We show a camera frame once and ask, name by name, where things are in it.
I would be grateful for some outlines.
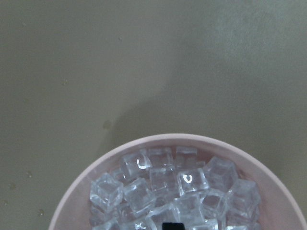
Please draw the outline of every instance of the black object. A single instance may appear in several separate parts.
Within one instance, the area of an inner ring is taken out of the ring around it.
[[[162,230],[185,230],[183,223],[163,223]]]

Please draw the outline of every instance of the bowl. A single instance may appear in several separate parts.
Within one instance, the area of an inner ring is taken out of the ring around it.
[[[307,230],[306,220],[284,184],[261,162],[225,142],[192,134],[161,134],[131,141],[106,153],[71,184],[61,199],[49,230],[90,230],[90,183],[102,173],[118,167],[121,156],[134,150],[152,147],[190,146],[199,150],[199,159],[212,156],[229,159],[236,164],[243,179],[258,184],[261,195],[259,223],[263,230]]]

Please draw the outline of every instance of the pile of ice cubes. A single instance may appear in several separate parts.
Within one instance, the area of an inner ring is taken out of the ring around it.
[[[164,222],[187,230],[260,230],[255,182],[235,164],[198,161],[192,147],[141,149],[91,184],[92,230],[161,230]]]

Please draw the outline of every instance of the ice cube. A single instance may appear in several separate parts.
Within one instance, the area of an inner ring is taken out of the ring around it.
[[[261,225],[259,223],[254,223],[251,230],[261,230]]]
[[[255,208],[260,203],[257,184],[254,181],[236,180],[227,193],[227,203],[233,215],[254,220],[258,216],[255,214]]]
[[[171,148],[148,149],[147,156],[153,167],[162,168],[174,166]]]
[[[196,162],[196,168],[203,168],[206,165],[205,161]]]
[[[259,215],[258,206],[252,210],[250,216],[241,215],[230,207],[226,213],[226,223],[227,225],[250,225],[258,220]]]
[[[192,147],[177,146],[176,147],[176,169],[191,169],[196,167],[197,149]]]
[[[209,188],[201,168],[181,171],[177,174],[180,196]]]
[[[123,183],[115,180],[110,174],[104,173],[91,184],[90,200],[106,213],[121,203]]]
[[[202,225],[190,227],[188,230],[219,230],[219,227],[216,219],[209,219]]]
[[[149,178],[152,190],[155,193],[163,191],[166,193],[166,190],[178,189],[178,183],[173,167],[151,168],[149,170]]]
[[[165,199],[164,196],[158,196],[156,201],[155,201],[154,207],[161,207],[161,206],[163,206],[167,203],[168,203],[168,201]]]
[[[145,217],[121,225],[121,230],[151,230]]]
[[[179,221],[186,227],[202,225],[205,222],[200,207],[200,196],[197,193],[188,194],[174,199],[174,206]]]
[[[111,219],[105,224],[93,227],[92,230],[120,230],[120,226],[116,219]]]
[[[206,219],[219,218],[225,215],[226,198],[225,193],[210,188],[205,194],[201,194],[201,207]]]
[[[152,230],[162,230],[162,224],[164,222],[178,222],[178,216],[173,204],[166,204],[162,207],[156,207],[151,210],[146,221]]]
[[[212,157],[203,169],[210,187],[223,192],[227,192],[238,179],[236,166],[229,160]]]
[[[247,226],[227,226],[225,230],[249,230]]]
[[[123,184],[127,183],[127,180],[124,176],[124,173],[122,172],[122,170],[120,168],[112,170],[110,174],[111,174],[111,176],[113,176],[113,178],[115,180],[118,180],[118,181],[122,182]]]
[[[152,164],[146,155],[146,149],[124,155],[120,160],[120,168],[126,179],[146,175]]]
[[[156,197],[148,188],[144,178],[138,178],[124,187],[124,198],[136,217],[147,213],[154,207]]]
[[[128,203],[123,203],[118,205],[117,212],[118,212],[119,223],[127,223],[136,219]]]
[[[102,210],[99,209],[99,207],[95,207],[94,205],[91,205],[91,217],[90,217],[90,224],[92,226],[101,225],[108,220],[115,217],[114,213],[104,213]]]

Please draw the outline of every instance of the bowl rim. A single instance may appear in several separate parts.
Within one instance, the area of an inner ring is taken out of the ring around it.
[[[261,168],[263,170],[263,172],[270,177],[271,179],[273,179],[276,184],[278,185],[278,187],[280,187],[280,189],[283,191],[283,193],[285,194],[285,196],[288,198],[288,200],[290,201],[296,215],[298,216],[302,226],[304,226],[305,229],[307,229],[307,222],[304,218],[304,215],[300,209],[300,207],[298,206],[297,202],[295,201],[295,199],[293,198],[293,196],[291,195],[290,191],[286,188],[286,186],[281,182],[281,180],[271,171],[269,170],[264,164],[262,164],[259,160],[257,160],[256,158],[252,157],[251,155],[249,155],[248,153],[244,152],[243,150],[230,145],[226,142],[214,139],[214,138],[209,138],[209,137],[205,137],[205,136],[200,136],[200,135],[194,135],[194,134],[186,134],[186,133],[169,133],[169,134],[158,134],[158,135],[153,135],[153,136],[147,136],[147,137],[143,137],[143,138],[139,138],[133,141],[130,141],[128,143],[125,143],[115,149],[112,149],[111,151],[107,152],[106,154],[104,154],[103,156],[101,156],[100,158],[98,158],[97,160],[95,160],[92,164],[90,164],[75,180],[74,182],[69,186],[69,188],[67,189],[67,191],[65,192],[64,196],[62,197],[61,201],[59,202],[53,217],[51,219],[50,225],[48,230],[54,230],[54,227],[56,225],[57,219],[59,217],[60,211],[62,210],[64,204],[66,203],[67,199],[69,198],[70,194],[72,193],[72,191],[76,188],[76,186],[79,184],[79,182],[87,176],[87,174],[93,169],[95,168],[97,165],[99,165],[101,162],[103,162],[105,159],[115,155],[118,152],[121,152],[125,149],[129,149],[135,145],[138,145],[140,143],[144,143],[144,142],[151,142],[151,141],[157,141],[157,140],[162,140],[162,139],[192,139],[192,140],[196,140],[196,141],[204,141],[204,142],[209,142],[212,143],[214,145],[218,145],[221,146],[225,149],[229,149],[233,152],[235,152],[236,154],[246,158],[249,161],[252,161],[255,165],[257,165],[259,168]]]

